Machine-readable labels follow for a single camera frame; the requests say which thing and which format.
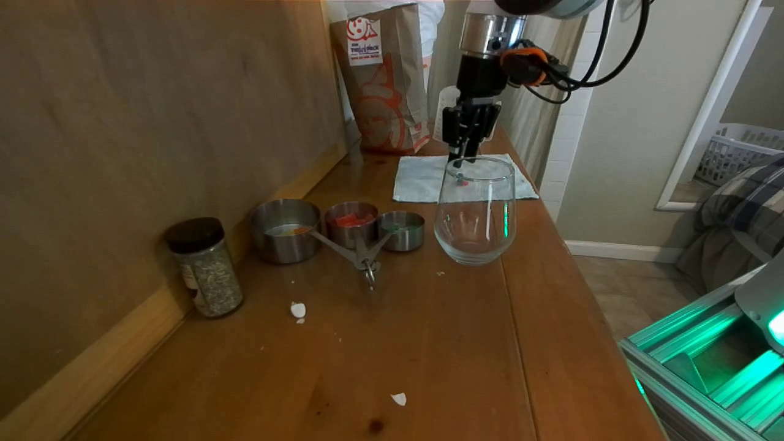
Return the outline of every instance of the green light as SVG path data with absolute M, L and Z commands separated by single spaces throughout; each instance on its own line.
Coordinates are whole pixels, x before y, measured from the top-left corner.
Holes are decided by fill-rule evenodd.
M 503 238 L 510 238 L 512 236 L 512 210 L 510 210 L 510 206 L 503 206 Z
M 779 346 L 784 346 L 784 310 L 779 310 L 779 313 L 766 323 L 766 329 L 768 329 L 768 336 L 772 336 Z
M 779 367 L 784 365 L 784 359 L 766 350 L 762 352 L 757 359 L 751 359 L 746 367 L 742 367 L 731 379 L 726 379 L 723 386 L 718 386 L 715 391 L 709 391 L 709 396 L 723 403 L 729 407 L 731 402 L 736 402 L 742 394 L 746 394 L 748 390 L 758 386 L 763 379 L 768 379 Z
M 642 386 L 642 381 L 637 377 L 635 377 L 635 386 L 646 399 L 646 391 L 644 391 L 644 386 Z

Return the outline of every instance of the white crumb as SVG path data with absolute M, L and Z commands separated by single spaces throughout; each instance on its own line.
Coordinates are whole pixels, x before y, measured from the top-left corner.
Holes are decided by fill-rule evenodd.
M 307 309 L 301 302 L 290 302 L 290 315 L 296 323 L 304 323 L 305 313 L 307 313 Z
M 405 396 L 405 391 L 396 391 L 396 394 L 392 394 L 392 402 L 394 402 L 396 407 L 405 407 L 405 403 L 408 403 L 408 396 Z

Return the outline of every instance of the white paper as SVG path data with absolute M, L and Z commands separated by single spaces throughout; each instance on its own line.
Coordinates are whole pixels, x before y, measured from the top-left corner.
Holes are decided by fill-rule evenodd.
M 515 198 L 538 198 L 528 179 L 510 154 L 479 154 L 510 161 L 515 167 Z M 445 156 L 402 156 L 394 176 L 394 201 L 429 203 L 439 201 Z

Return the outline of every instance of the black cable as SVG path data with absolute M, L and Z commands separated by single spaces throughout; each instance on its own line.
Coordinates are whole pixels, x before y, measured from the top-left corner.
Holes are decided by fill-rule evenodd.
M 554 65 L 549 65 L 546 60 L 538 60 L 538 65 L 551 76 L 551 78 L 559 78 L 564 83 L 568 83 L 570 90 L 577 90 L 577 89 L 595 89 L 595 85 L 601 85 L 606 80 L 613 80 L 628 60 L 632 56 L 637 53 L 638 43 L 642 43 L 642 37 L 644 37 L 644 30 L 646 30 L 646 20 L 649 20 L 649 0 L 638 0 L 638 21 L 637 21 L 637 31 L 635 31 L 635 40 L 632 40 L 632 47 L 626 49 L 626 53 L 622 56 L 622 60 L 601 78 L 598 80 L 588 80 L 598 65 L 598 59 L 600 59 L 600 52 L 604 49 L 604 37 L 606 37 L 606 30 L 609 30 L 609 16 L 613 16 L 613 9 L 609 9 L 609 3 L 606 0 L 606 9 L 604 9 L 604 21 L 601 21 L 601 31 L 600 31 L 600 42 L 595 47 L 595 53 L 592 53 L 592 60 L 584 70 L 584 76 L 581 80 L 556 70 Z
M 559 90 L 564 90 L 565 96 L 564 98 L 546 98 L 546 96 L 540 96 L 538 90 L 534 90 L 532 85 L 524 85 L 528 94 L 534 94 L 538 100 L 544 100 L 544 102 L 551 102 L 551 105 L 561 105 L 561 102 L 565 102 L 568 98 L 570 98 L 570 90 L 564 90 L 564 89 L 559 89 Z

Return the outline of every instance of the wall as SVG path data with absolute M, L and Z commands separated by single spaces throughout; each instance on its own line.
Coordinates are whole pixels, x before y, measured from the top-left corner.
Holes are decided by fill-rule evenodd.
M 317 0 L 0 4 L 0 417 L 342 145 L 332 78 Z
M 751 123 L 784 129 L 784 13 L 774 8 L 757 49 L 739 76 L 734 96 L 725 109 L 725 123 Z
M 564 195 L 565 241 L 677 248 L 687 214 L 653 210 L 709 85 L 742 0 L 653 3 L 637 59 L 595 89 Z M 601 68 L 632 42 L 637 14 L 613 27 Z

